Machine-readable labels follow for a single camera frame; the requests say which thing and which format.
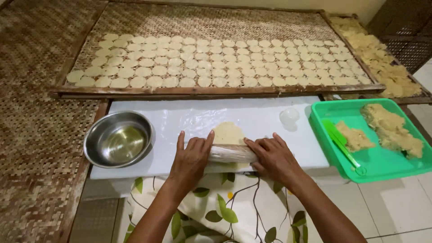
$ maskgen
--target tiled floor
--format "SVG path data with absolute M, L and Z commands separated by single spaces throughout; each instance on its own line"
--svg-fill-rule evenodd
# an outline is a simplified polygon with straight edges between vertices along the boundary
M 432 62 L 414 76 L 432 90 Z M 432 134 L 432 106 L 408 107 Z M 331 177 L 318 184 L 368 243 L 432 242 L 432 173 L 359 185 L 342 182 Z M 125 203 L 124 199 L 82 201 L 70 242 L 123 243 L 129 224 Z

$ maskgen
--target stainless steel bowl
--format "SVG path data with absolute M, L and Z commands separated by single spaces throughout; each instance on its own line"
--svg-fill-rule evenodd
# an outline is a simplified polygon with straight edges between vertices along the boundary
M 120 168 L 132 165 L 151 150 L 153 126 L 140 113 L 124 111 L 99 119 L 84 137 L 84 154 L 94 165 Z

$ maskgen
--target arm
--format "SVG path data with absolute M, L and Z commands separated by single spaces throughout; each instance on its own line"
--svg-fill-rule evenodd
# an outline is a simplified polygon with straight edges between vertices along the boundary
M 194 137 L 184 148 L 184 131 L 180 132 L 169 177 L 130 234 L 127 243 L 162 242 L 177 207 L 203 177 L 213 139 L 212 130 L 207 139 Z
M 245 143 L 257 154 L 252 166 L 262 175 L 282 183 L 303 204 L 325 243 L 366 243 L 355 225 L 321 191 L 299 166 L 285 141 L 276 133 Z

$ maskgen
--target wall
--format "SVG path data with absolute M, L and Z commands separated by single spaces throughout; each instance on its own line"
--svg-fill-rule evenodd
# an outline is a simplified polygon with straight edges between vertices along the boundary
M 259 6 L 287 9 L 324 9 L 330 13 L 356 13 L 367 24 L 385 0 L 159 0 L 212 5 Z

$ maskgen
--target white cutting board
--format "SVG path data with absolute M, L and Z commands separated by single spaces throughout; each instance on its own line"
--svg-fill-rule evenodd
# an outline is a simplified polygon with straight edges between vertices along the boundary
M 304 169 L 328 167 L 329 163 L 309 125 L 311 104 L 316 96 L 271 99 L 219 99 L 181 101 L 116 101 L 109 113 L 131 110 L 146 116 L 153 124 L 153 149 L 140 162 L 125 168 L 104 169 L 94 166 L 91 179 L 130 178 L 168 175 L 176 151 L 178 134 L 186 132 L 185 142 L 192 137 L 207 137 L 221 122 L 234 122 L 246 137 L 255 140 L 278 133 Z M 297 130 L 283 128 L 279 114 L 288 107 L 300 113 Z M 208 165 L 207 173 L 251 171 L 251 167 L 233 169 Z

